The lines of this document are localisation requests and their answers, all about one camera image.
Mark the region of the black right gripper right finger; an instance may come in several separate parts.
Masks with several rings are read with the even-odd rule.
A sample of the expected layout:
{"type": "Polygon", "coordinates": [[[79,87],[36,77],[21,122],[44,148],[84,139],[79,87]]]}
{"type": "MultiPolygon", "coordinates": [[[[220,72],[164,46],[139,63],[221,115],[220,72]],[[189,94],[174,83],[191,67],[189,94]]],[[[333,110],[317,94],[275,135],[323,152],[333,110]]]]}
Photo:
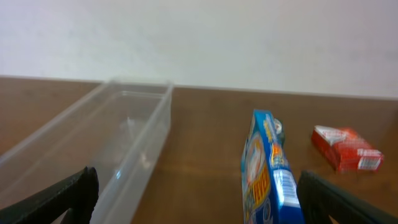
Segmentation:
{"type": "Polygon", "coordinates": [[[301,172],[297,197],[306,223],[384,224],[397,218],[360,200],[308,170],[301,172]]]}

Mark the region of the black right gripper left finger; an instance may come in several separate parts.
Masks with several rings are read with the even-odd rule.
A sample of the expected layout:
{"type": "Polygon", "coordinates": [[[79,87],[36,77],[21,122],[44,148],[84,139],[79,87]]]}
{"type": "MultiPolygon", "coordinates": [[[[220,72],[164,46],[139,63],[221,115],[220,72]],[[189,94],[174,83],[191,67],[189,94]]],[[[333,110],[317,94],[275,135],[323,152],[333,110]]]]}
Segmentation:
{"type": "Polygon", "coordinates": [[[36,194],[1,209],[1,224],[46,224],[64,214],[62,223],[89,224],[99,198],[94,167],[63,179],[36,194]]]}

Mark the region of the blue Kool Fever box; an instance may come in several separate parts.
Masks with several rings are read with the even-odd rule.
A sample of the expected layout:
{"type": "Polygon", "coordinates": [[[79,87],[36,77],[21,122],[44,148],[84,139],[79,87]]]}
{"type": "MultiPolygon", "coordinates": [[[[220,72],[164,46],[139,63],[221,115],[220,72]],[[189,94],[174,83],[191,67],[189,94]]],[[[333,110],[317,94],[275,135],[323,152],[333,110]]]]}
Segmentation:
{"type": "Polygon", "coordinates": [[[282,123],[254,110],[241,157],[244,223],[304,223],[297,185],[284,153],[282,123]]]}

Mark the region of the red Panadol box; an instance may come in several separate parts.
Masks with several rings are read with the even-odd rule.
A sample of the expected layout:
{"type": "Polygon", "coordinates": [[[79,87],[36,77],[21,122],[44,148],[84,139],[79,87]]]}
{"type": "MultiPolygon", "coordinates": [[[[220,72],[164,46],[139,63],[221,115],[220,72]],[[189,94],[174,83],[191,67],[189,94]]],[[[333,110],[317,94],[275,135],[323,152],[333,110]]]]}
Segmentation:
{"type": "Polygon", "coordinates": [[[351,128],[316,125],[311,140],[319,153],[337,172],[377,171],[384,155],[351,128]]]}

